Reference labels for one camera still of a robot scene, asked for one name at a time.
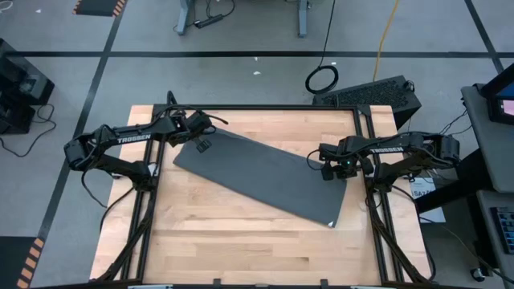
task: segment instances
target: floor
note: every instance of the floor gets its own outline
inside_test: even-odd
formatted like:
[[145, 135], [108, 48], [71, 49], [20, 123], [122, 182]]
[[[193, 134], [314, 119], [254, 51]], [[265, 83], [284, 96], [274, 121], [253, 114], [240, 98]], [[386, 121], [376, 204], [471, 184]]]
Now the floor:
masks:
[[[236, 0], [231, 16], [201, 30], [192, 26], [182, 37], [173, 32], [179, 1], [128, 0], [116, 19], [73, 15], [75, 1], [60, 0], [14, 0], [0, 14], [0, 38], [55, 82], [50, 102], [57, 129], [25, 158], [0, 150], [0, 236], [46, 239], [32, 287], [86, 282], [99, 236], [103, 210], [85, 194], [80, 175], [63, 165], [63, 144], [101, 124], [124, 125], [131, 105], [164, 103], [168, 90], [183, 104], [310, 104], [304, 79], [320, 61], [332, 1], [310, 3], [306, 39], [296, 37], [296, 4], [279, 0]], [[227, 0], [213, 5], [213, 13], [230, 9]], [[393, 5], [393, 0], [337, 0], [327, 49], [340, 52], [324, 61], [339, 69], [337, 88], [371, 81], [374, 52]], [[205, 18], [205, 8], [198, 1], [198, 18]], [[513, 12], [510, 0], [400, 2], [378, 78], [404, 75], [414, 81], [422, 108], [411, 130], [440, 131], [463, 111], [462, 86], [487, 82], [514, 63]], [[201, 51], [310, 53], [190, 53]], [[314, 81], [322, 86], [326, 80], [320, 75]], [[451, 131], [468, 125], [464, 118]], [[45, 124], [34, 124], [28, 135], [4, 140], [22, 152], [44, 129]], [[477, 148], [472, 130], [456, 138], [462, 157]], [[111, 183], [105, 174], [88, 174], [102, 202]], [[463, 206], [444, 210], [448, 226], [472, 241], [462, 229], [469, 225]], [[437, 226], [423, 225], [422, 230], [438, 266], [438, 282], [501, 286], [495, 278], [475, 282], [468, 272], [477, 265], [473, 258]]]

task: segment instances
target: computer monitor screen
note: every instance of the computer monitor screen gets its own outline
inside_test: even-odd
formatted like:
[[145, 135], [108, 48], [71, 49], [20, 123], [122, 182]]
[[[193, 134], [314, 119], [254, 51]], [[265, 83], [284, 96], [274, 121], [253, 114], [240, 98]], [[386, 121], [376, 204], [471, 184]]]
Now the computer monitor screen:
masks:
[[504, 113], [514, 116], [514, 83], [504, 88], [498, 95], [503, 99]]

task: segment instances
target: power cable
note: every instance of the power cable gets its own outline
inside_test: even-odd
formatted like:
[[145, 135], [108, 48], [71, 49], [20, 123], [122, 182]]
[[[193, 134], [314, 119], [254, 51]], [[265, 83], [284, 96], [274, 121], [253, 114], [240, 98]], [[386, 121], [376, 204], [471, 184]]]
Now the power cable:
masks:
[[[40, 112], [41, 112], [41, 108], [44, 108], [44, 107], [46, 107], [46, 106], [48, 106], [48, 107], [50, 107], [50, 108], [51, 108], [51, 110], [50, 110], [50, 114], [49, 114], [49, 116], [48, 116], [47, 118], [42, 117], [42, 116], [41, 116], [41, 114], [40, 114]], [[41, 136], [44, 136], [45, 134], [47, 134], [47, 133], [49, 133], [49, 132], [53, 131], [53, 130], [57, 127], [57, 123], [56, 123], [56, 122], [54, 122], [53, 120], [51, 120], [51, 117], [54, 115], [54, 110], [55, 110], [55, 107], [54, 107], [52, 104], [44, 104], [43, 106], [40, 106], [40, 107], [38, 108], [38, 110], [37, 110], [37, 112], [36, 112], [36, 116], [37, 116], [39, 119], [43, 120], [43, 121], [32, 120], [32, 122], [33, 122], [33, 123], [36, 123], [36, 124], [51, 123], [51, 124], [52, 124], [52, 127], [51, 127], [51, 128], [49, 128], [48, 130], [44, 131], [44, 132], [41, 132], [41, 133], [40, 133], [40, 134], [35, 138], [35, 140], [32, 142], [31, 146], [29, 147], [29, 149], [27, 150], [27, 152], [26, 152], [26, 153], [21, 153], [21, 154], [20, 154], [20, 153], [15, 152], [15, 151], [14, 151], [14, 150], [12, 150], [12, 149], [7, 148], [7, 147], [6, 147], [6, 144], [5, 144], [5, 142], [4, 142], [4, 140], [0, 137], [0, 143], [2, 144], [2, 148], [3, 148], [3, 149], [5, 149], [7, 152], [12, 153], [12, 154], [13, 154], [13, 155], [15, 155], [16, 157], [20, 157], [20, 158], [21, 158], [21, 157], [26, 157], [26, 156], [31, 152], [32, 148], [34, 148], [35, 143], [39, 140], [39, 138], [41, 138]]]
[[308, 167], [309, 167], [309, 168], [311, 168], [312, 170], [321, 170], [321, 168], [323, 167], [323, 165], [322, 165], [320, 168], [316, 169], [316, 168], [312, 167], [312, 166], [311, 166], [311, 163], [309, 162], [309, 159], [310, 159], [311, 155], [312, 155], [313, 153], [316, 153], [316, 152], [319, 152], [319, 151], [320, 151], [319, 149], [315, 149], [315, 150], [311, 151], [311, 152], [307, 155], [307, 157], [305, 158], [305, 160], [307, 161], [307, 165], [308, 165]]
[[121, 195], [121, 197], [119, 197], [117, 200], [115, 200], [109, 207], [107, 207], [107, 209], [105, 210], [104, 212], [104, 215], [102, 215], [102, 219], [100, 220], [100, 232], [102, 231], [102, 226], [104, 226], [104, 220], [105, 220], [105, 217], [107, 217], [107, 214], [108, 212], [117, 204], [119, 203], [121, 200], [123, 200], [125, 197], [127, 197], [130, 192], [132, 192], [134, 190], [134, 187], [130, 188], [127, 193], [124, 193], [123, 195]]
[[450, 136], [454, 136], [454, 135], [457, 135], [457, 134], [465, 133], [465, 132], [467, 132], [468, 130], [470, 130], [470, 128], [472, 128], [472, 127], [473, 127], [473, 125], [472, 125], [472, 124], [470, 124], [466, 129], [464, 129], [464, 130], [462, 130], [462, 131], [460, 131], [460, 132], [453, 132], [453, 133], [450, 133]]
[[440, 134], [446, 134], [448, 130], [451, 128], [451, 126], [457, 121], [460, 120], [462, 117], [464, 117], [467, 114], [467, 109], [464, 109], [464, 112], [460, 115], [454, 118], [449, 124], [445, 125], [443, 129], [439, 132]]
[[[307, 79], [305, 80], [305, 88], [307, 89], [307, 91], [309, 91], [309, 92], [311, 92], [312, 94], [315, 94], [315, 95], [326, 93], [326, 92], [330, 92], [331, 90], [333, 90], [335, 88], [335, 86], [337, 84], [337, 81], [339, 81], [339, 72], [337, 71], [337, 68], [335, 68], [333, 65], [321, 66], [321, 64], [323, 64], [324, 54], [327, 51], [328, 36], [330, 35], [330, 27], [332, 26], [332, 18], [333, 18], [333, 15], [334, 15], [334, 8], [335, 7], [336, 7], [336, 0], [333, 0], [333, 2], [332, 2], [332, 10], [330, 12], [330, 20], [328, 21], [327, 35], [325, 36], [325, 40], [324, 40], [323, 54], [321, 55], [320, 64], [318, 65], [318, 67], [313, 72], [311, 72], [311, 74], [309, 74], [307, 76]], [[321, 89], [317, 89], [317, 90], [316, 89], [312, 89], [311, 88], [311, 78], [316, 73], [318, 73], [319, 71], [322, 71], [322, 70], [330, 70], [334, 74], [334, 80], [326, 88], [321, 88]]]
[[454, 233], [452, 230], [448, 229], [446, 226], [442, 225], [442, 224], [439, 224], [437, 222], [434, 222], [430, 219], [427, 219], [427, 218], [424, 218], [424, 217], [421, 217], [419, 216], [419, 211], [418, 211], [418, 206], [416, 205], [416, 201], [414, 200], [414, 198], [409, 194], [407, 193], [404, 189], [401, 189], [401, 188], [398, 188], [396, 185], [393, 185], [393, 188], [395, 188], [396, 190], [398, 190], [399, 192], [405, 194], [413, 203], [414, 203], [414, 206], [416, 208], [416, 214], [418, 215], [418, 217], [424, 221], [427, 221], [427, 222], [430, 222], [430, 223], [434, 223], [438, 226], [441, 226], [441, 228], [443, 228], [446, 232], [448, 232], [449, 234], [451, 234], [454, 238], [456, 238], [460, 243], [461, 245], [463, 245], [464, 249], [467, 250], [467, 252], [469, 252], [471, 255], [473, 255], [478, 261], [480, 264], [482, 264], [483, 266], [485, 266], [487, 269], [491, 270], [491, 272], [493, 272], [494, 274], [498, 275], [500, 278], [502, 278], [503, 280], [509, 282], [509, 283], [512, 283], [514, 284], [514, 280], [510, 279], [509, 277], [507, 277], [506, 275], [503, 275], [502, 273], [500, 273], [498, 270], [494, 269], [491, 265], [489, 265], [489, 263], [485, 262], [480, 256], [478, 256], [475, 252], [473, 252], [471, 249], [469, 249], [466, 245], [466, 243], [456, 234]]
[[86, 180], [85, 180], [85, 178], [86, 178], [86, 173], [88, 173], [88, 172], [89, 172], [89, 169], [86, 169], [86, 170], [82, 173], [82, 177], [80, 178], [80, 182], [82, 183], [82, 186], [86, 189], [86, 192], [88, 192], [89, 197], [91, 197], [91, 199], [95, 200], [95, 201], [98, 203], [98, 205], [100, 205], [102, 208], [106, 208], [106, 209], [107, 209], [107, 206], [106, 206], [106, 205], [104, 205], [104, 204], [102, 204], [102, 202], [101, 202], [99, 199], [97, 199], [97, 198], [95, 197], [95, 195], [91, 192], [91, 190], [90, 190], [90, 189], [88, 188], [88, 186], [86, 185]]
[[389, 20], [387, 20], [387, 25], [385, 26], [384, 33], [382, 34], [382, 37], [380, 38], [380, 45], [378, 46], [378, 53], [377, 53], [377, 60], [375, 61], [375, 71], [373, 73], [373, 81], [377, 78], [378, 74], [378, 66], [380, 65], [380, 54], [382, 53], [382, 47], [384, 45], [384, 40], [386, 40], [387, 32], [389, 31], [389, 27], [391, 26], [391, 23], [394, 19], [394, 14], [396, 13], [396, 9], [398, 8], [398, 3], [400, 0], [396, 0], [394, 2], [393, 11], [391, 12], [391, 15], [389, 16]]
[[[419, 217], [418, 205], [416, 204], [416, 201], [414, 200], [414, 198], [409, 193], [407, 193], [404, 189], [397, 187], [396, 185], [393, 185], [392, 187], [395, 188], [397, 191], [405, 194], [413, 202], [414, 208], [416, 209], [416, 215]], [[428, 249], [428, 246], [426, 245], [426, 241], [425, 241], [425, 238], [423, 237], [423, 234], [422, 234], [422, 238], [423, 238], [423, 245], [425, 246], [425, 250], [426, 250], [426, 255], [428, 256], [428, 260], [430, 262], [430, 269], [432, 271], [432, 274], [430, 275], [430, 278], [428, 280], [433, 281], [437, 274], [437, 268], [435, 267], [434, 258], [432, 257], [432, 253]]]
[[[234, 12], [234, 10], [235, 10], [235, 2], [234, 2], [234, 0], [231, 0], [231, 1], [232, 1], [232, 9], [230, 9], [230, 11], [227, 14], [222, 14], [223, 17], [226, 17], [226, 16], [232, 14], [232, 12]], [[213, 18], [214, 17], [214, 16], [212, 16], [210, 14], [210, 2], [211, 2], [211, 0], [206, 0], [206, 4], [207, 4], [206, 14], [207, 14], [207, 18]]]

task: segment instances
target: white paper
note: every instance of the white paper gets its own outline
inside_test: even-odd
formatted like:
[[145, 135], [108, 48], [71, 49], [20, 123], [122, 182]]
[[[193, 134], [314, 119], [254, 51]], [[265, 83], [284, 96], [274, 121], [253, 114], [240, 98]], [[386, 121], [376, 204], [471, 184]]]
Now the white paper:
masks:
[[[415, 182], [410, 183], [410, 191], [412, 192], [413, 198], [418, 198], [426, 195], [432, 191], [435, 191], [434, 180], [431, 177], [415, 177]], [[434, 222], [446, 222], [447, 220], [444, 218], [444, 212], [442, 208], [436, 208], [425, 212], [420, 215], [423, 218], [427, 218]], [[427, 221], [421, 219], [422, 223], [428, 223]]]

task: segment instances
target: metal bracket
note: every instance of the metal bracket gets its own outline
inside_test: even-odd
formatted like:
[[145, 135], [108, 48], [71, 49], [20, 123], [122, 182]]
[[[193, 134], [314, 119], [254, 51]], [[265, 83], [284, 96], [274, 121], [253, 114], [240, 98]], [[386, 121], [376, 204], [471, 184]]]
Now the metal bracket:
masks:
[[357, 110], [365, 116], [371, 116], [371, 107], [368, 104], [358, 104]]

